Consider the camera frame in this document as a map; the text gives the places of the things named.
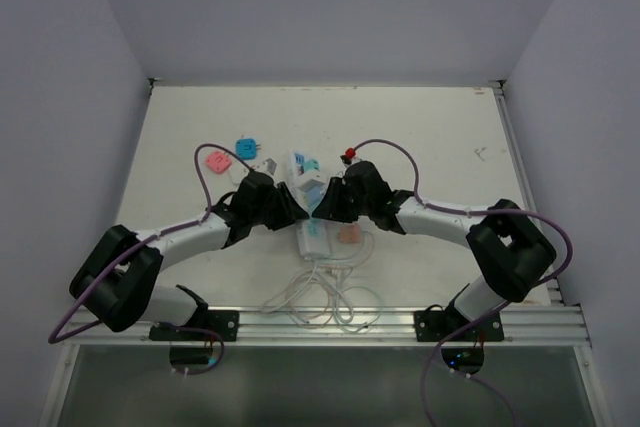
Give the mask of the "blue cube charger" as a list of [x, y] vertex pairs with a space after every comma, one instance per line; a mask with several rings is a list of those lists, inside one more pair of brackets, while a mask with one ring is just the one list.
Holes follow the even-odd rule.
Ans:
[[305, 193], [305, 200], [310, 213], [322, 202], [324, 195], [325, 189], [323, 187], [316, 187]]

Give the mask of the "white cube charger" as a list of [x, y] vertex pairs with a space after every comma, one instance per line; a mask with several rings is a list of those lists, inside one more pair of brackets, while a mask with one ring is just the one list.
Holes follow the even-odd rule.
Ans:
[[322, 187], [326, 183], [324, 175], [317, 170], [304, 172], [296, 180], [296, 187], [303, 192], [308, 192], [316, 187]]

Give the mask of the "salmon cube charger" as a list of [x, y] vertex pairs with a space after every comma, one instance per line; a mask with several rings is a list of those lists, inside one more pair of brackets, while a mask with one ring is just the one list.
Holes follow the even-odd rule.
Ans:
[[361, 228], [357, 224], [343, 225], [337, 234], [337, 239], [342, 244], [357, 244], [361, 242]]

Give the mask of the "white power strip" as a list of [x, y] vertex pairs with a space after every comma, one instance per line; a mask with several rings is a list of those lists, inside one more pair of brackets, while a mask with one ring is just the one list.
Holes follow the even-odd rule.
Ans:
[[[303, 164], [309, 159], [315, 158], [296, 150], [291, 150], [288, 153], [286, 183], [298, 204], [303, 207], [310, 216], [309, 220], [299, 221], [296, 224], [296, 236], [300, 255], [306, 260], [315, 260], [328, 258], [331, 254], [331, 248], [327, 235], [326, 222], [312, 217], [305, 200], [306, 192], [296, 187], [297, 178], [304, 173]], [[324, 177], [326, 183], [322, 187], [326, 190], [327, 178], [325, 175]]]

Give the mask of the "teal cube plug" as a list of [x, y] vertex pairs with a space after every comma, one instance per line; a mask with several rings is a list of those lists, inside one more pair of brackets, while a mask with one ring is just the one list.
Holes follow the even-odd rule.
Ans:
[[304, 162], [303, 164], [303, 172], [309, 172], [309, 171], [319, 171], [320, 170], [320, 166], [319, 163], [316, 159], [309, 159], [307, 161]]

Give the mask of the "blue plug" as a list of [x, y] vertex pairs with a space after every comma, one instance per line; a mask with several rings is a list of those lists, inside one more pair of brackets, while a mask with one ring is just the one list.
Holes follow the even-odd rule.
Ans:
[[254, 138], [240, 138], [235, 142], [235, 153], [242, 160], [254, 160], [258, 156], [261, 144]]

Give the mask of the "pink plug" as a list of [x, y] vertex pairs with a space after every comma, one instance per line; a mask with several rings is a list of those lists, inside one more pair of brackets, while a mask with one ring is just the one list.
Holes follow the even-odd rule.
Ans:
[[213, 150], [206, 157], [204, 165], [213, 173], [222, 175], [232, 166], [232, 159], [223, 151]]

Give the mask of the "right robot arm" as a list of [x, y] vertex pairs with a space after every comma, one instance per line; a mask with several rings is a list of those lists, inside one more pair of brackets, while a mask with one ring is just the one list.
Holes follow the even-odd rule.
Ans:
[[552, 244], [515, 203], [502, 199], [480, 215], [453, 204], [427, 207], [413, 192], [392, 189], [369, 161], [331, 178], [312, 216], [340, 223], [367, 217], [383, 231], [468, 248], [480, 276], [452, 299], [445, 316], [447, 331], [461, 340], [480, 329], [488, 312], [523, 301], [557, 258]]

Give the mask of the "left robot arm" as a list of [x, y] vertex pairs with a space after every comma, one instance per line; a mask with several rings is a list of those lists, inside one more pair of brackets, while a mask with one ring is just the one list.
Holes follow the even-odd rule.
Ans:
[[162, 270], [206, 252], [229, 248], [257, 226], [277, 231], [307, 220], [283, 182], [250, 172], [230, 195], [200, 217], [148, 232], [109, 228], [72, 279], [69, 292], [113, 332], [147, 316], [162, 300], [156, 285]]

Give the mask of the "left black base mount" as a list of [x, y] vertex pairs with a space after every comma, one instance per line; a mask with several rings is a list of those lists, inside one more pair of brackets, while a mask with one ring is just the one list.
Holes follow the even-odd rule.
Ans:
[[161, 323], [149, 331], [149, 339], [156, 342], [235, 342], [240, 326], [240, 312], [232, 309], [209, 309], [199, 306], [183, 326]]

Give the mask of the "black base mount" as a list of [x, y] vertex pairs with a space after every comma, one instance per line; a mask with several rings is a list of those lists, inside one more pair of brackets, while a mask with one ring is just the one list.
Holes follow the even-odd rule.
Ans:
[[235, 342], [240, 326], [240, 312], [232, 309], [209, 309], [199, 306], [183, 326], [161, 323], [149, 331], [149, 339], [156, 342]]
[[485, 284], [467, 284], [446, 305], [432, 304], [413, 313], [418, 342], [501, 342], [505, 339], [500, 311], [509, 302]]

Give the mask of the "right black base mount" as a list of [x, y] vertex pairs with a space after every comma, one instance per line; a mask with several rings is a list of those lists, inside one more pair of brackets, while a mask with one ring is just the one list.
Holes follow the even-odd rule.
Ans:
[[485, 284], [467, 284], [446, 305], [432, 304], [413, 313], [418, 342], [501, 342], [505, 339], [500, 311], [509, 302]]

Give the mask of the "aluminium front rail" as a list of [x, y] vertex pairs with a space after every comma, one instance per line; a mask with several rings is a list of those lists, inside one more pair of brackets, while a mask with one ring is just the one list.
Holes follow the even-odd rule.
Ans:
[[[340, 327], [328, 314], [316, 318], [310, 327], [294, 322], [285, 311], [266, 314], [256, 308], [239, 307], [240, 326], [235, 346], [374, 346], [427, 347], [416, 340], [413, 309], [374, 307], [355, 310], [357, 326], [369, 326], [356, 333], [352, 327]], [[586, 335], [575, 307], [560, 305], [510, 306], [500, 313], [505, 339], [498, 347], [582, 347]]]

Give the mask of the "aluminium rail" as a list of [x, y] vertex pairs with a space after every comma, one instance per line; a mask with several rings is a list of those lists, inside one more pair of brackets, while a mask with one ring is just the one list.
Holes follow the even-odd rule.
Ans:
[[[328, 314], [316, 318], [310, 327], [294, 322], [285, 311], [266, 314], [256, 308], [239, 307], [240, 326], [235, 346], [374, 346], [427, 347], [416, 340], [413, 309], [374, 307], [355, 310], [357, 326], [369, 326], [356, 333], [352, 327], [340, 327]], [[575, 307], [560, 305], [510, 306], [500, 313], [505, 339], [498, 347], [582, 347], [586, 335]]]
[[[505, 81], [496, 80], [490, 81], [489, 86], [494, 92], [496, 103], [498, 106], [501, 121], [509, 144], [510, 153], [514, 162], [515, 169], [517, 171], [518, 183], [523, 194], [524, 204], [527, 208], [533, 211], [537, 211], [533, 193], [531, 191], [529, 179], [527, 177], [526, 168], [520, 152], [520, 148], [516, 139], [515, 131], [506, 104], [505, 97]], [[586, 335], [586, 345], [582, 347], [575, 347], [574, 354], [576, 360], [579, 362], [580, 377], [585, 387], [585, 392], [589, 401], [590, 409], [594, 415], [594, 420], [597, 426], [613, 426], [613, 419], [607, 402], [604, 398], [604, 392], [600, 384], [597, 372], [595, 370], [595, 363], [593, 360], [592, 342], [589, 335], [589, 331], [584, 318], [584, 313], [581, 307], [576, 304], [575, 308], [581, 316], [581, 328]]]

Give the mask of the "aluminium right side rail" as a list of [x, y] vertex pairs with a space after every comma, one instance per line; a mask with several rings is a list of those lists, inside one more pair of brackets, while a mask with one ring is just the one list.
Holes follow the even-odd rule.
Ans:
[[[523, 194], [524, 204], [527, 208], [533, 211], [537, 211], [533, 193], [531, 191], [529, 179], [527, 177], [526, 168], [520, 152], [520, 148], [516, 139], [515, 131], [506, 104], [505, 97], [505, 81], [496, 80], [490, 81], [489, 86], [494, 92], [496, 103], [498, 106], [501, 121], [509, 144], [510, 153], [514, 162], [515, 169], [517, 171], [518, 183]], [[594, 420], [597, 426], [613, 426], [613, 419], [607, 402], [604, 398], [604, 392], [600, 384], [597, 372], [595, 370], [595, 363], [593, 360], [592, 342], [589, 335], [589, 331], [584, 318], [584, 313], [581, 307], [576, 304], [575, 308], [581, 316], [581, 328], [586, 335], [586, 345], [582, 347], [575, 347], [574, 354], [576, 360], [579, 362], [580, 377], [585, 387], [585, 392], [589, 401], [590, 409], [594, 415]]]

